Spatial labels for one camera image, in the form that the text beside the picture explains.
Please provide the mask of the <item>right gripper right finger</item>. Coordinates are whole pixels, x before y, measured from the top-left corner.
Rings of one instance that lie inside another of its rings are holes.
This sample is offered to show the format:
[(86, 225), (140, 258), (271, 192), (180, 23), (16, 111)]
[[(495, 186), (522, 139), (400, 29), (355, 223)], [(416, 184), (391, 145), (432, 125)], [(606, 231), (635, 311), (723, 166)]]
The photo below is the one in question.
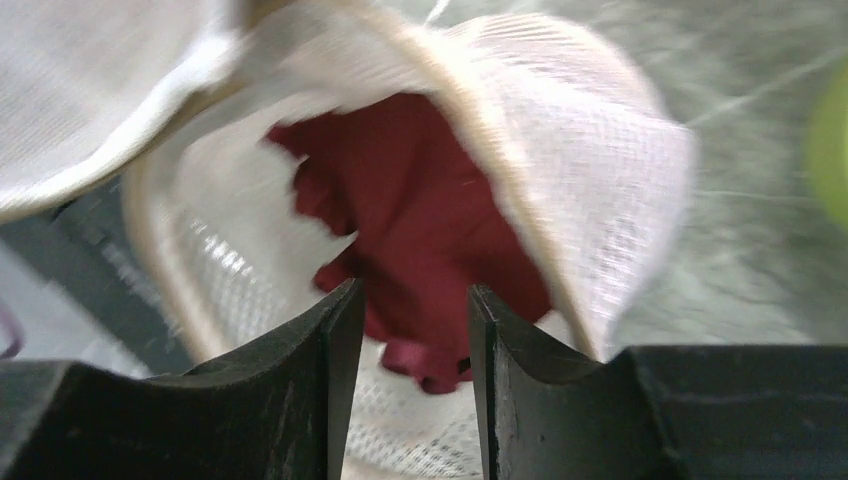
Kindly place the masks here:
[(649, 345), (598, 363), (469, 293), (488, 479), (843, 479), (840, 346)]

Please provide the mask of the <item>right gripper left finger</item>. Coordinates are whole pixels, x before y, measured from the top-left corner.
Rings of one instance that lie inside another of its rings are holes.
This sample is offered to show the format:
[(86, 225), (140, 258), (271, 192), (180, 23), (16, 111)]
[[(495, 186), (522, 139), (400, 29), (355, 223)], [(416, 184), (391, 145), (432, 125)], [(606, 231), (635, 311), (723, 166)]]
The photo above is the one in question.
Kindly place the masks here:
[(5, 479), (337, 479), (363, 340), (348, 281), (181, 375), (76, 361), (1, 365)]

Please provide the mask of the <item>dark red bra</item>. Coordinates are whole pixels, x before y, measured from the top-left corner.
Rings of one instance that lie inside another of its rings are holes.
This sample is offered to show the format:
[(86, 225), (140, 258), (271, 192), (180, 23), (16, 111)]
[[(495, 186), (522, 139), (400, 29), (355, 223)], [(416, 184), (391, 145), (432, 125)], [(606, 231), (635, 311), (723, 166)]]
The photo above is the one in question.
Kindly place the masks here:
[(353, 237), (313, 282), (326, 292), (363, 282), (365, 332), (384, 344), (389, 371), (436, 395), (470, 379), (472, 285), (490, 287), (526, 320), (549, 312), (543, 279), (488, 180), (427, 97), (396, 94), (279, 123), (267, 138), (298, 161), (295, 211)]

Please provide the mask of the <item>white mesh laundry bag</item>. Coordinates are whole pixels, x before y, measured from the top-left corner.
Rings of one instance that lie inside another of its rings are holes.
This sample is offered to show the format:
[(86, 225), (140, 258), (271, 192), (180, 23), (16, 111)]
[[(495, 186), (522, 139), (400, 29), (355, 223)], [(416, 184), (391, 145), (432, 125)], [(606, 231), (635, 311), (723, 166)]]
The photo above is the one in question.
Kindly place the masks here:
[[(347, 241), (294, 212), (276, 122), (427, 97), (540, 269), (542, 331), (594, 360), (667, 250), (693, 160), (628, 56), (588, 27), (500, 13), (450, 28), (380, 1), (5, 1), (1, 218), (124, 177), (126, 231), (200, 364), (324, 299)], [(469, 386), (442, 397), (363, 338), (341, 476), (478, 479)]]

